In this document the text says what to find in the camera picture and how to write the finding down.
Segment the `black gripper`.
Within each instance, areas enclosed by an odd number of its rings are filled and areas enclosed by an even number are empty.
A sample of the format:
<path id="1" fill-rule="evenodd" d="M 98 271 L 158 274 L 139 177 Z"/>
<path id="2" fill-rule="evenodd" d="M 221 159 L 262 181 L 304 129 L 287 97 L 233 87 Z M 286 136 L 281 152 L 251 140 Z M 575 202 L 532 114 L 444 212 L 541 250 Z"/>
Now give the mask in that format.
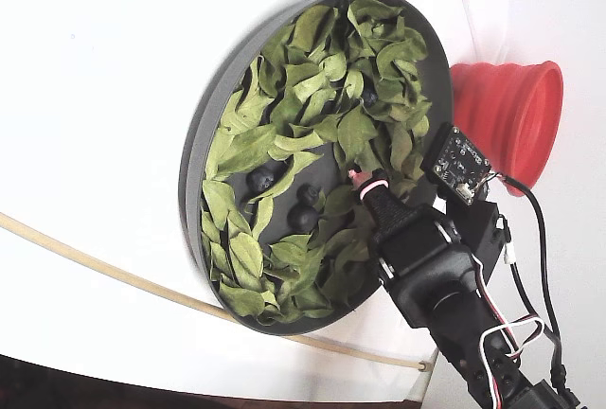
<path id="1" fill-rule="evenodd" d="M 367 242 L 386 288 L 474 286 L 472 253 L 452 220 L 439 212 L 416 213 L 391 191 L 382 169 L 349 169 L 348 179 L 372 219 Z"/>

